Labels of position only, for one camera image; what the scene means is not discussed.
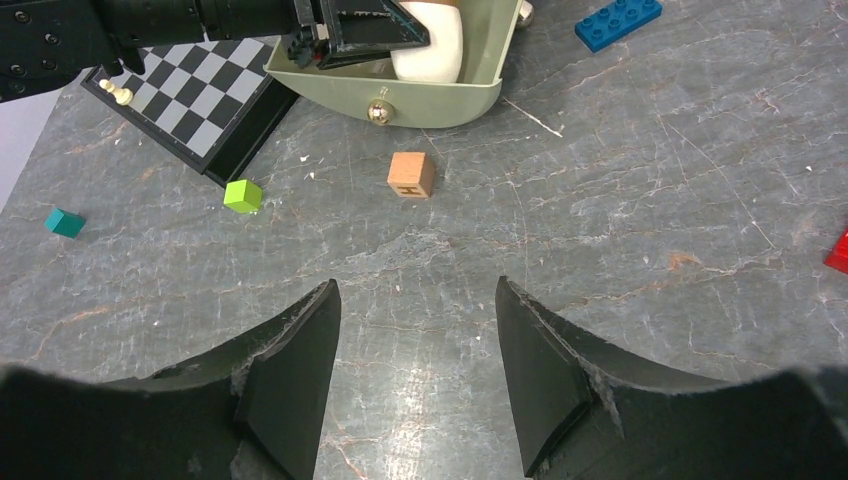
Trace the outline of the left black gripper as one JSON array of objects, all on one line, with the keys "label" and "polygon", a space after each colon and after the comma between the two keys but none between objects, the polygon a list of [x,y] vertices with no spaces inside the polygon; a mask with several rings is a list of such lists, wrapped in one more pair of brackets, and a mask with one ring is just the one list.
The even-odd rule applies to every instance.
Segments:
[{"label": "left black gripper", "polygon": [[142,49],[279,35],[300,67],[320,64],[327,40],[300,14],[310,1],[4,1],[1,99],[57,90],[89,67],[145,68]]}]

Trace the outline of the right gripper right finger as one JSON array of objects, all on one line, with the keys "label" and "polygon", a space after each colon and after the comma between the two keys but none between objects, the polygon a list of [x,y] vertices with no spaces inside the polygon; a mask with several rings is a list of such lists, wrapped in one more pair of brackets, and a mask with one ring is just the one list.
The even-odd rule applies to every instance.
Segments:
[{"label": "right gripper right finger", "polygon": [[565,431],[592,403],[586,372],[556,348],[538,323],[538,311],[524,304],[503,276],[496,295],[498,338],[524,476],[533,477]]}]

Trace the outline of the white gold oval case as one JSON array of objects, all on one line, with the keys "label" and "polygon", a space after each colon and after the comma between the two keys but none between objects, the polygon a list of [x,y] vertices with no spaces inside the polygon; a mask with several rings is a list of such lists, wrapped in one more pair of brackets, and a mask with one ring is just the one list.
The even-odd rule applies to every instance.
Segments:
[{"label": "white gold oval case", "polygon": [[459,2],[401,1],[400,5],[427,28],[429,44],[391,53],[397,78],[410,82],[455,83],[464,49]]}]

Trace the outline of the grey green bottom drawer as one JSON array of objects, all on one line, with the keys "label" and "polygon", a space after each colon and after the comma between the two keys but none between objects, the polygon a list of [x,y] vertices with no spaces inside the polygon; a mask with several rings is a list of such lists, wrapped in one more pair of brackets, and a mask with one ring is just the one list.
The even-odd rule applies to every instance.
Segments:
[{"label": "grey green bottom drawer", "polygon": [[390,60],[329,70],[300,69],[279,41],[265,65],[284,86],[321,106],[373,123],[374,107],[388,110],[386,124],[449,128],[481,117],[502,88],[502,68],[520,17],[520,1],[462,1],[463,61],[450,84],[399,80]]}]

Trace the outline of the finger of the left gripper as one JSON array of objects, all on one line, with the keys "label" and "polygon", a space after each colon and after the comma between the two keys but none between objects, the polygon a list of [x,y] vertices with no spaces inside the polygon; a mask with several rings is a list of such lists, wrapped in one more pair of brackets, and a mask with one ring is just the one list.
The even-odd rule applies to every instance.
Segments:
[{"label": "finger of the left gripper", "polygon": [[301,69],[346,67],[430,44],[427,27],[398,1],[296,1],[294,12],[284,52]]}]

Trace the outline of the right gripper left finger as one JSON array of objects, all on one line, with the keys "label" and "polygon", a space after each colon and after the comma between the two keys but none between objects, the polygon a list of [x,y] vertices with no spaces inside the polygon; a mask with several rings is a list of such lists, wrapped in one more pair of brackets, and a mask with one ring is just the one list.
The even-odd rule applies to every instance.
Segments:
[{"label": "right gripper left finger", "polygon": [[205,353],[112,382],[116,437],[100,478],[312,478],[340,321],[329,279]]}]

